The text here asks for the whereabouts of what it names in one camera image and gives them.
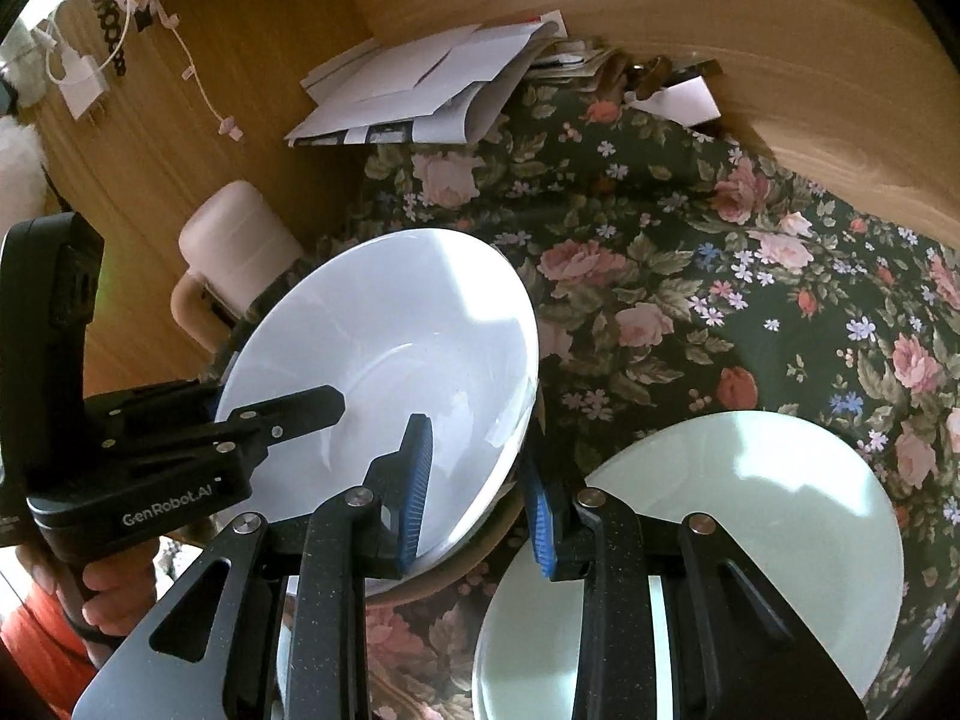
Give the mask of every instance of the white bowl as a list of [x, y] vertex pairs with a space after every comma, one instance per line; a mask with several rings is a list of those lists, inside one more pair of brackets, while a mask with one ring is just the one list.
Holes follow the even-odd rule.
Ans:
[[[520, 278], [483, 242], [405, 230], [335, 257], [291, 290], [240, 353], [217, 419], [248, 403], [333, 385], [332, 428], [275, 445], [253, 495], [222, 512], [270, 522], [313, 512], [400, 446], [411, 413], [433, 422], [434, 459], [411, 576], [483, 517], [512, 467], [536, 398], [536, 319]], [[391, 583], [371, 581], [368, 592]], [[291, 582], [290, 591], [296, 584]]]
[[[637, 442], [589, 483], [650, 517], [713, 514], [866, 694], [893, 639], [904, 553], [889, 498], [846, 443], [790, 416], [702, 416]], [[480, 632], [479, 720], [570, 717], [583, 595], [579, 581], [546, 581], [523, 547]], [[655, 594], [656, 717], [672, 720], [665, 631]]]

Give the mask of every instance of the power adapter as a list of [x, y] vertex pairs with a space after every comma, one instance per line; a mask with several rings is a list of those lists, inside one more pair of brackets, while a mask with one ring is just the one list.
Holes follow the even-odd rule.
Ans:
[[80, 56], [72, 47], [63, 46], [61, 59], [64, 78], [58, 83], [59, 90], [73, 118], [80, 119], [107, 92], [109, 85], [92, 56]]

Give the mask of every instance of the silver bolt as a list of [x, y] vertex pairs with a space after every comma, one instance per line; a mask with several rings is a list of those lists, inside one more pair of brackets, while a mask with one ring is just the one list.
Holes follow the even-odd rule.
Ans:
[[373, 502], [373, 493], [367, 488], [350, 488], [344, 493], [348, 506], [368, 506]]
[[607, 495], [597, 488], [583, 488], [577, 493], [577, 500], [587, 509], [597, 509], [607, 502]]
[[259, 514], [255, 512], [245, 512], [238, 517], [234, 517], [230, 525], [233, 526], [234, 533], [240, 533], [241, 536], [246, 536], [247, 533], [253, 533], [259, 530], [262, 524], [263, 517]]
[[689, 525], [691, 531], [701, 536], [709, 536], [717, 529], [717, 521], [709, 514], [694, 514]]

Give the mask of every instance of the red sleeve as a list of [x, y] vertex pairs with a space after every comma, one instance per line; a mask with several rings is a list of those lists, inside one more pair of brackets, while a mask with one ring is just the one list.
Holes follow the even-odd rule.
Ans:
[[64, 620], [56, 597], [34, 585], [27, 607], [35, 619], [25, 608], [18, 608], [6, 619], [0, 635], [40, 697], [62, 718], [69, 718], [97, 671], [83, 642]]

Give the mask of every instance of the floral tablecloth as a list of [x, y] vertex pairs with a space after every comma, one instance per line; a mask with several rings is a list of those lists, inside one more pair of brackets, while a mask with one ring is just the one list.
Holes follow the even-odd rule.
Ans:
[[[904, 538], [901, 619], [866, 699], [882, 716], [960, 598], [956, 254], [736, 143], [546, 85], [521, 87], [478, 146], [378, 146], [366, 173], [347, 236], [273, 285], [231, 348], [331, 253], [450, 226], [526, 285], [546, 413], [575, 428], [584, 472], [705, 413], [822, 425], [880, 479]], [[462, 581], [368, 615], [384, 720], [472, 718], [480, 623], [525, 536], [518, 523]]]

